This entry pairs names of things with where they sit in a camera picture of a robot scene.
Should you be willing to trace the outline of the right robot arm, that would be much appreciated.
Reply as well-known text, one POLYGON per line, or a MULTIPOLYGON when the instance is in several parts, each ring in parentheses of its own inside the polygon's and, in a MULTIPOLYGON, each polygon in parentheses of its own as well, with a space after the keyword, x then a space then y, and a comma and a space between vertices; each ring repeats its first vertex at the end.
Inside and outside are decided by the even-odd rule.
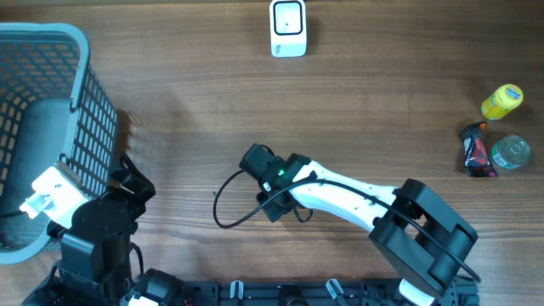
POLYGON ((321 210, 368 231, 399 273, 399 295, 413 305, 442 298, 478 239, 476 230, 426 184, 400 187, 364 183, 334 173, 299 154, 287 159, 253 144, 239 167, 260 188, 260 209, 270 221, 300 207, 321 210))

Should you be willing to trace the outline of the round metal tin can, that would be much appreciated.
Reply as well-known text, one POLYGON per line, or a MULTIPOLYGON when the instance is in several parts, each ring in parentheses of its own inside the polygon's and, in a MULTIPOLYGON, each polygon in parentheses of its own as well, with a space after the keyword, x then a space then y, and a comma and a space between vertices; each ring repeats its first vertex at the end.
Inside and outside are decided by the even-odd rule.
POLYGON ((491 155, 499 167, 515 169, 530 161, 530 146, 525 139, 512 134, 495 143, 491 155))

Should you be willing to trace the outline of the yellow plastic jar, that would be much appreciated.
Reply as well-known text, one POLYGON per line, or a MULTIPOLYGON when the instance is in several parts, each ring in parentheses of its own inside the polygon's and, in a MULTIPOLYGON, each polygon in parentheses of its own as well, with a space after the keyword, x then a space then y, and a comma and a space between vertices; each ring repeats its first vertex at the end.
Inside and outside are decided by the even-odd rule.
POLYGON ((514 84, 505 84, 482 103, 480 111, 488 120, 500 120, 520 106, 523 99, 524 94, 521 88, 514 84))

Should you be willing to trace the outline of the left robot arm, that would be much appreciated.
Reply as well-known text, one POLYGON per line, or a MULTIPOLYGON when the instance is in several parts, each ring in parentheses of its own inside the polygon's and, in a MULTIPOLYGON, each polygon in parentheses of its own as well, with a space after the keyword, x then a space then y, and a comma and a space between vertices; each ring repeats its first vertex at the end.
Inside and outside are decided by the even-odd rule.
POLYGON ((36 178, 34 194, 20 210, 29 218, 49 216, 48 236, 59 240, 61 258, 24 300, 25 305, 185 305, 184 283, 156 269, 133 276, 130 254, 137 220, 155 186, 121 154, 109 186, 93 198, 82 181, 59 161, 36 178))

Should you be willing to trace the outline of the black snack bag orange sticker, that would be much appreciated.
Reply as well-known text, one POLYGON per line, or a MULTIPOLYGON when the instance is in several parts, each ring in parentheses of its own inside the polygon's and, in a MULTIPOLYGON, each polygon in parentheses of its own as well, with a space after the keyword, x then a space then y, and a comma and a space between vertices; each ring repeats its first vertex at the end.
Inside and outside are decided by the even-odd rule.
POLYGON ((486 127, 487 121, 471 123, 459 134, 464 147, 463 165, 468 177, 485 178, 498 176, 482 140, 482 132, 486 127))

